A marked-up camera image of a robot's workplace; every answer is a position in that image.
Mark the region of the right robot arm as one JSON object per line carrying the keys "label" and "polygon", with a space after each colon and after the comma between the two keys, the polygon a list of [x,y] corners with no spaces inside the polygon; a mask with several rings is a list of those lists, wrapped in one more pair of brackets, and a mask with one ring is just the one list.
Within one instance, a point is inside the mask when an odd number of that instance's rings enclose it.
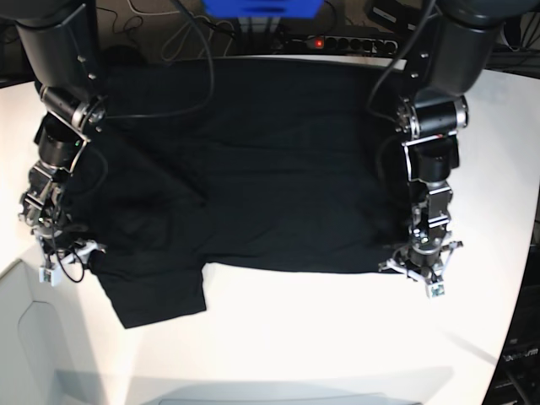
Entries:
{"label": "right robot arm", "polygon": [[62,197],[89,145],[90,127],[105,114],[106,70],[93,1],[3,1],[46,108],[36,141],[39,159],[21,197],[20,219],[36,237],[45,263],[79,259],[81,229],[62,211]]}

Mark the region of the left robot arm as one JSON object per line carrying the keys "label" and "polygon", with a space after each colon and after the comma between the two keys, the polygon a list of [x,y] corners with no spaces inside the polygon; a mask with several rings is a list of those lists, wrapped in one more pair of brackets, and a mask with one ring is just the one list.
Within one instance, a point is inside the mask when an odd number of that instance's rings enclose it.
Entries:
{"label": "left robot arm", "polygon": [[430,298],[445,293],[454,250],[449,226],[451,171],[460,164],[457,134],[469,123],[466,92],[485,68],[503,23],[534,1],[424,1],[402,57],[396,124],[407,171],[408,242],[380,265],[422,283]]}

